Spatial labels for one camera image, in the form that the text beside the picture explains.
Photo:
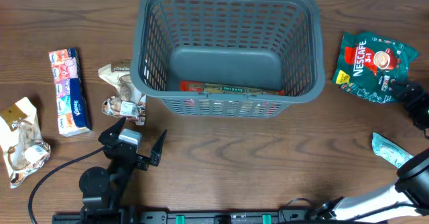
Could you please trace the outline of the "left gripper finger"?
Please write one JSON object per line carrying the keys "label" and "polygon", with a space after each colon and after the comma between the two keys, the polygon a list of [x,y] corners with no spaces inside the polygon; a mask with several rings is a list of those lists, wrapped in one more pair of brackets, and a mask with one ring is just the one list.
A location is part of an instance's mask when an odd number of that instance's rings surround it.
{"label": "left gripper finger", "polygon": [[158,138],[157,142],[151,149],[151,155],[149,157],[149,164],[152,166],[158,166],[162,156],[162,149],[164,146],[164,142],[167,136],[168,130],[166,129],[161,136]]}
{"label": "left gripper finger", "polygon": [[114,125],[112,125],[100,134],[98,141],[101,144],[111,144],[112,142],[115,142],[116,139],[119,137],[119,134],[121,133],[125,122],[125,117],[120,118],[118,122],[116,122]]}

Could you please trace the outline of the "green Nescafe coffee bag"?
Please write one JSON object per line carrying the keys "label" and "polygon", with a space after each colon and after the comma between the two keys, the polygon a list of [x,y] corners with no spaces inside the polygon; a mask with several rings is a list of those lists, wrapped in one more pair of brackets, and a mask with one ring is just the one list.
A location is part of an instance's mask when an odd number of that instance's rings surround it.
{"label": "green Nescafe coffee bag", "polygon": [[392,103],[391,84],[407,81],[410,63],[419,55],[405,43],[371,32],[344,33],[332,81],[359,98]]}

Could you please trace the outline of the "light teal small packet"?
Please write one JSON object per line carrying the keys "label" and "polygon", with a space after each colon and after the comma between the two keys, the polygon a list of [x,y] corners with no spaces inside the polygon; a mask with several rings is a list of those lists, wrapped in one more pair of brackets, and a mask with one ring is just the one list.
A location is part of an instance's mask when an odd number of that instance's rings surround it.
{"label": "light teal small packet", "polygon": [[375,132],[373,132],[371,146],[376,156],[382,157],[396,168],[401,168],[407,161],[413,158],[413,155],[403,148]]}

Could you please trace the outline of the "orange red noodle packet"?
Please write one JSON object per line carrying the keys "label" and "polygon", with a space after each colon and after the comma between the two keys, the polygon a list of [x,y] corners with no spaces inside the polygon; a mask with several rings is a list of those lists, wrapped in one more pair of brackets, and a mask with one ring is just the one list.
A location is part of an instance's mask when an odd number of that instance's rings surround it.
{"label": "orange red noodle packet", "polygon": [[180,90],[198,93],[220,93],[220,94],[250,94],[250,95],[284,95],[282,91],[272,91],[265,89],[257,89],[250,87],[238,87],[232,85],[220,85],[207,82],[196,82],[182,80],[180,82]]}

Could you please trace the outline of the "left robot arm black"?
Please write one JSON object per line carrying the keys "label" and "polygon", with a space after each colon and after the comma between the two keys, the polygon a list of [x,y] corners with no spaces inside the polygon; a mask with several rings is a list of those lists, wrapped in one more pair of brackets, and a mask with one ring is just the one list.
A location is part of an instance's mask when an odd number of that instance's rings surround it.
{"label": "left robot arm black", "polygon": [[133,171],[146,171],[160,163],[167,132],[161,134],[147,157],[138,153],[142,135],[124,125],[123,117],[99,136],[101,151],[111,161],[108,168],[92,167],[80,177],[82,201],[91,211],[117,209]]}

